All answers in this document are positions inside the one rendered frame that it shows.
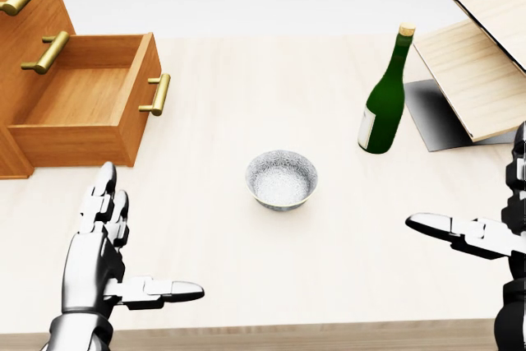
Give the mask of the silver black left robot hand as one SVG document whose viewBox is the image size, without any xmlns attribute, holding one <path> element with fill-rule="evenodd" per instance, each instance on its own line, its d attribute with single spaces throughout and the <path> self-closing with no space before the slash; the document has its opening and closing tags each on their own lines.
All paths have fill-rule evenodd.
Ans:
<svg viewBox="0 0 526 351">
<path fill-rule="evenodd" d="M 115 165 L 106 162 L 83 198 L 81 226 L 72 238 L 63 271 L 62 311 L 94 312 L 108 318 L 117 305 L 150 310 L 203 298 L 205 290 L 192 282 L 124 278 L 121 249 L 129 235 L 129 198 L 116 186 Z"/>
</svg>

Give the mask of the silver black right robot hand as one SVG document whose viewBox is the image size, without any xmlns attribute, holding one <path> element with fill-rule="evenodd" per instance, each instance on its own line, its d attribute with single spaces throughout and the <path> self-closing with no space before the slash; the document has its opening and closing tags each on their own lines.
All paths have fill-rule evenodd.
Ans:
<svg viewBox="0 0 526 351">
<path fill-rule="evenodd" d="M 512 191 L 499 221 L 479 217 L 471 221 L 447 215 L 416 213 L 405 223 L 427 236 L 450 243 L 456 251 L 488 260 L 506 257 L 513 279 L 526 282 L 526 121 L 519 125 L 505 168 L 505 183 Z"/>
</svg>

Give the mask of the wooden cabinet with drawers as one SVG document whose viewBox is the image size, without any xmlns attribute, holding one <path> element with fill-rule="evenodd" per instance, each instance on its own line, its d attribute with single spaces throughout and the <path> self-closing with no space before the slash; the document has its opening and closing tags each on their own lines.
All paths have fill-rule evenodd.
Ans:
<svg viewBox="0 0 526 351">
<path fill-rule="evenodd" d="M 68 14 L 63 0 L 61 6 L 61 10 Z M 42 82 L 40 93 L 36 99 L 30 102 L 26 113 L 18 116 L 10 123 L 4 123 L 0 120 L 0 178 L 27 178 L 34 172 L 34 166 L 26 158 L 24 151 L 18 146 L 7 127 L 25 120 L 25 117 L 40 99 L 46 85 L 51 81 L 53 74 L 54 70 L 49 69 L 46 74 L 41 75 L 39 79 Z"/>
</svg>

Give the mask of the wooden drawer with low sides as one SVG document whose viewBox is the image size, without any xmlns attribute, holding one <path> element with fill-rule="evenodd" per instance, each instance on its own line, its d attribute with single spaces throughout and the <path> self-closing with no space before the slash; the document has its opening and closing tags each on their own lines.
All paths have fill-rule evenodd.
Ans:
<svg viewBox="0 0 526 351">
<path fill-rule="evenodd" d="M 73 35 L 23 122 L 10 125 L 35 167 L 133 166 L 162 73 L 155 37 Z"/>
</svg>

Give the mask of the green corked glass bottle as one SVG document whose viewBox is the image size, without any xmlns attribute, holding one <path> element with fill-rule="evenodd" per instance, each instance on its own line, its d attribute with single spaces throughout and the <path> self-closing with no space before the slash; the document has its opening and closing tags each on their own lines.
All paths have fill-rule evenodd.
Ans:
<svg viewBox="0 0 526 351">
<path fill-rule="evenodd" d="M 415 30 L 412 23 L 399 26 L 389 65 L 367 98 L 358 144 L 368 153 L 383 154 L 393 144 L 404 111 L 404 66 Z"/>
</svg>

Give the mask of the pale wooden slanted rack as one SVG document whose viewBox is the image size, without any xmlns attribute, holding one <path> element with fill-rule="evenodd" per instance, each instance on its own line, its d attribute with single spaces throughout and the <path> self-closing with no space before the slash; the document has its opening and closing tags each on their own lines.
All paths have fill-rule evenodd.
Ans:
<svg viewBox="0 0 526 351">
<path fill-rule="evenodd" d="M 471 141 L 526 121 L 526 0 L 453 0 L 464 21 L 413 45 Z"/>
</svg>

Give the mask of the patterned white bowl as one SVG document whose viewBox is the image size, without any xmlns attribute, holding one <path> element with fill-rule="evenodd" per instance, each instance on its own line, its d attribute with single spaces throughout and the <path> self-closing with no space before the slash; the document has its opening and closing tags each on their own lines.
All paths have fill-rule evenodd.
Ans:
<svg viewBox="0 0 526 351">
<path fill-rule="evenodd" d="M 262 206 L 295 210 L 314 193 L 318 172 L 305 156 L 291 150 L 270 150 L 251 160 L 245 172 L 248 191 Z"/>
</svg>

